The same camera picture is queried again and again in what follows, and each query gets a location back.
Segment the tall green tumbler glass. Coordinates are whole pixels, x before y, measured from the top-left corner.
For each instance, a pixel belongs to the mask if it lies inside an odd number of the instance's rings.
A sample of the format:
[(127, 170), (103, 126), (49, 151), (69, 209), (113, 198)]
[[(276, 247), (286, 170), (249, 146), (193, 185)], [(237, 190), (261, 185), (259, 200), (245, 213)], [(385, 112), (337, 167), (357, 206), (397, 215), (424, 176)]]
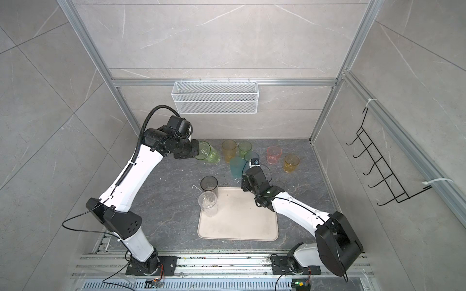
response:
[(220, 162), (220, 154), (207, 141), (200, 141), (199, 152), (195, 159), (210, 164), (218, 164)]

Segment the beige plastic tray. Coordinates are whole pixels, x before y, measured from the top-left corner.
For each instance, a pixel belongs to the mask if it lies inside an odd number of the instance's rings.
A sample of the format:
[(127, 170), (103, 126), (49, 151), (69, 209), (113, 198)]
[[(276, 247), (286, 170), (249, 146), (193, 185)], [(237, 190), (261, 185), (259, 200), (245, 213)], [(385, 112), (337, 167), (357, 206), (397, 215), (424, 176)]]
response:
[(254, 195), (239, 187), (219, 187), (218, 212), (200, 213), (198, 236), (209, 240), (275, 241), (279, 237), (277, 215), (257, 207)]

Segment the dark grey tumbler glass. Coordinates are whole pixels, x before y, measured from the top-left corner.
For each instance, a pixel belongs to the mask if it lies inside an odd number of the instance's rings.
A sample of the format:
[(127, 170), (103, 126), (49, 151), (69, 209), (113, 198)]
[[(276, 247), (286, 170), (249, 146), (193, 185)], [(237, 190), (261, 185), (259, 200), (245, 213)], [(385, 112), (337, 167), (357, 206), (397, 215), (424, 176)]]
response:
[(215, 195), (218, 195), (218, 180), (214, 176), (207, 176), (204, 177), (201, 182), (200, 186), (202, 191), (204, 192), (212, 192)]

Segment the clear tumbler glass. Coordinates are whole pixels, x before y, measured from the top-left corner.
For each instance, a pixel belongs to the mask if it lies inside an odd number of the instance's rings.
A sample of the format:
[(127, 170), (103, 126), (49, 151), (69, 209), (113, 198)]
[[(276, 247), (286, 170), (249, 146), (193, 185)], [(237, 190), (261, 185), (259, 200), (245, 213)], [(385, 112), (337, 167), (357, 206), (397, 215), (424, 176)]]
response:
[(198, 203), (201, 211), (207, 217), (213, 217), (217, 214), (218, 204), (217, 195), (215, 193), (210, 191), (203, 192), (198, 198)]

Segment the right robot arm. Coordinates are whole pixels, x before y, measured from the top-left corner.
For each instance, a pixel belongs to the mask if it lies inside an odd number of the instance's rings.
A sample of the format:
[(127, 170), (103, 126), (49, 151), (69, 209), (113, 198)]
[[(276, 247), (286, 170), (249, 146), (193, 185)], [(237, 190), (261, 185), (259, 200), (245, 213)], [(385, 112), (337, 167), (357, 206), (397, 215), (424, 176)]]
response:
[(257, 207), (283, 215), (314, 236), (315, 244), (298, 243), (287, 254), (291, 272), (302, 272), (323, 264), (333, 275), (346, 277), (347, 270), (364, 252), (364, 247), (343, 213), (317, 210), (270, 185), (260, 165), (247, 167), (241, 188), (254, 194)]

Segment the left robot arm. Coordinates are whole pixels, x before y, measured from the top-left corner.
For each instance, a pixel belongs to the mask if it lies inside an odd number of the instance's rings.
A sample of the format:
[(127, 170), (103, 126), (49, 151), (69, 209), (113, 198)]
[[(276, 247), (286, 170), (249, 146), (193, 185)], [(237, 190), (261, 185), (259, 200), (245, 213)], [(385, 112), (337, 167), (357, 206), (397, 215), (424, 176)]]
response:
[(98, 199), (91, 198), (86, 203), (94, 217), (131, 253), (131, 263), (138, 264), (147, 274), (157, 268), (157, 251), (142, 230), (142, 217), (131, 211), (132, 202), (164, 157), (173, 154), (182, 160), (198, 155), (199, 141), (191, 140), (192, 131), (189, 121), (175, 115), (158, 129), (143, 126), (125, 169)]

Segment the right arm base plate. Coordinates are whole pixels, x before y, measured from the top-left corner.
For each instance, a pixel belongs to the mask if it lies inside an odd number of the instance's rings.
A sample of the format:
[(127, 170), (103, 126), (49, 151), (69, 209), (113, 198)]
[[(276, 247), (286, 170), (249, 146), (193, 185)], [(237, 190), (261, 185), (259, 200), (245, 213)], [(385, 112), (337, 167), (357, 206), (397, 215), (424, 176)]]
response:
[(272, 270), (274, 275), (321, 275), (320, 266), (302, 267), (295, 259), (288, 256), (279, 256), (275, 253), (271, 254)]

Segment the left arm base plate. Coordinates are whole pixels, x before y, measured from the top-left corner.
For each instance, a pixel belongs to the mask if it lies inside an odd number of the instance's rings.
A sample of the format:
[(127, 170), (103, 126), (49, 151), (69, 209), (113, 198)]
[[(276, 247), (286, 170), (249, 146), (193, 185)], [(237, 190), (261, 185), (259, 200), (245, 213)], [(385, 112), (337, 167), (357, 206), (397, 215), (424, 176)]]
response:
[(144, 263), (131, 258), (125, 274), (135, 276), (157, 276), (163, 271), (164, 276), (172, 276), (175, 274), (177, 261), (178, 257), (176, 256), (150, 257)]

